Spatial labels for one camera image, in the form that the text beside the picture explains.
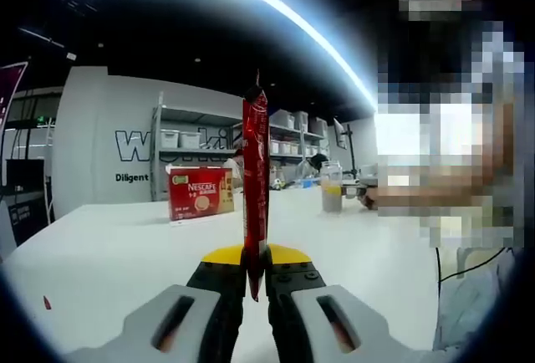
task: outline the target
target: bottle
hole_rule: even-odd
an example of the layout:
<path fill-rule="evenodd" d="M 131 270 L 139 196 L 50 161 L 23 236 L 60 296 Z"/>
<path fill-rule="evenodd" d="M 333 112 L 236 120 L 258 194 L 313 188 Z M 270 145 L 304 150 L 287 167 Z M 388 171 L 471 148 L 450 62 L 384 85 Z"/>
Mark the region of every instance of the bottle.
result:
<path fill-rule="evenodd" d="M 342 211 L 342 167 L 338 161 L 321 164 L 322 209 L 325 212 Z"/>

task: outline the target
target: white table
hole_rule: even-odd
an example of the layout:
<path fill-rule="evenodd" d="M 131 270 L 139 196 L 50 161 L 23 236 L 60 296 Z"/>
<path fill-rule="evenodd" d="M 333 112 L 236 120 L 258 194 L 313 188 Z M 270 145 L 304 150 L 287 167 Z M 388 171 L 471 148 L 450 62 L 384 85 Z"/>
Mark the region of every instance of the white table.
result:
<path fill-rule="evenodd" d="M 400 342 L 431 348 L 436 261 L 417 220 L 409 225 L 378 217 L 356 199 L 344 200 L 341 214 L 328 215 L 321 212 L 318 188 L 270 197 L 270 243 L 308 254 L 326 284 L 342 284 L 376 309 Z M 232 213 L 180 225 L 170 224 L 167 214 L 165 202 L 84 206 L 4 262 L 33 322 L 60 353 L 116 337 L 126 315 L 168 286 L 185 284 L 205 254 L 242 243 L 239 195 Z M 255 303 L 247 290 L 233 361 L 278 361 L 263 291 Z M 51 310 L 44 308 L 44 295 Z"/>

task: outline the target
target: white storage box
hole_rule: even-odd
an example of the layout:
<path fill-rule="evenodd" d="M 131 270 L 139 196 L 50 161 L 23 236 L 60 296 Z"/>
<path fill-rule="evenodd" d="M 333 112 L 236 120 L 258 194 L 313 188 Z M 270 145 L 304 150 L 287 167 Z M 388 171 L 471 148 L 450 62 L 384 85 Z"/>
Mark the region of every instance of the white storage box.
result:
<path fill-rule="evenodd" d="M 279 147 L 280 146 L 280 142 L 279 141 L 276 141 L 276 140 L 271 140 L 271 148 L 270 148 L 270 151 L 272 154 L 278 154 L 279 153 Z"/>
<path fill-rule="evenodd" d="M 269 123 L 295 129 L 295 118 L 286 110 L 278 110 L 269 117 Z"/>
<path fill-rule="evenodd" d="M 181 148 L 201 148 L 201 133 L 181 131 L 180 139 Z"/>
<path fill-rule="evenodd" d="M 281 154 L 292 154 L 292 147 L 290 146 L 290 143 L 287 141 L 280 141 L 278 144 Z"/>
<path fill-rule="evenodd" d="M 327 122 L 320 118 L 310 118 L 310 132 L 327 137 Z"/>
<path fill-rule="evenodd" d="M 292 154 L 293 156 L 299 155 L 299 144 L 290 143 L 290 154 Z"/>
<path fill-rule="evenodd" d="M 177 148 L 179 133 L 178 130 L 162 130 L 161 148 Z"/>
<path fill-rule="evenodd" d="M 295 127 L 298 130 L 301 130 L 301 127 L 303 127 L 303 131 L 308 133 L 308 114 L 306 112 L 299 111 L 293 114 L 293 116 L 295 116 L 295 121 L 297 123 Z"/>

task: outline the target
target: white wall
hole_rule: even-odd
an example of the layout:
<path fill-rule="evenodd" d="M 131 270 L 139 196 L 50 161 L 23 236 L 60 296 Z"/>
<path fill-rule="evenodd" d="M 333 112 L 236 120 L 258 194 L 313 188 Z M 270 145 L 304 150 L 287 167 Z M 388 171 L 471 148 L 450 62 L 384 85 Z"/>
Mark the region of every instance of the white wall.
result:
<path fill-rule="evenodd" d="M 108 76 L 105 67 L 72 68 L 54 133 L 52 192 L 57 217 L 87 203 L 150 201 L 149 181 L 116 181 L 115 175 L 150 175 L 147 132 L 161 92 L 168 106 L 242 115 L 242 99 L 235 95 L 159 80 Z M 135 145 L 129 149 L 132 161 L 124 161 L 129 159 L 124 155 L 121 158 L 118 143 L 124 139 L 116 137 L 117 130 L 125 131 Z"/>
<path fill-rule="evenodd" d="M 362 165 L 372 165 L 377 163 L 377 140 L 375 133 L 374 118 L 353 120 L 344 123 L 344 128 L 351 128 L 353 131 L 353 149 L 354 149 L 354 163 L 356 167 Z M 344 150 L 336 146 L 336 137 L 334 135 L 334 127 L 329 126 L 329 144 L 331 160 L 340 162 L 345 171 L 351 169 L 351 151 Z"/>

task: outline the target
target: red coffee box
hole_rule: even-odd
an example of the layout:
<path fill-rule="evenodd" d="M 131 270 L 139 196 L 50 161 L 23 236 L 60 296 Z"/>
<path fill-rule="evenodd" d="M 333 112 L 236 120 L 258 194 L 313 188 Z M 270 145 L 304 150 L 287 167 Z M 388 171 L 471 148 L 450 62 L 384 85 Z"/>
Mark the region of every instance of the red coffee box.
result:
<path fill-rule="evenodd" d="M 219 166 L 172 167 L 169 173 L 171 221 L 234 211 L 232 169 Z"/>

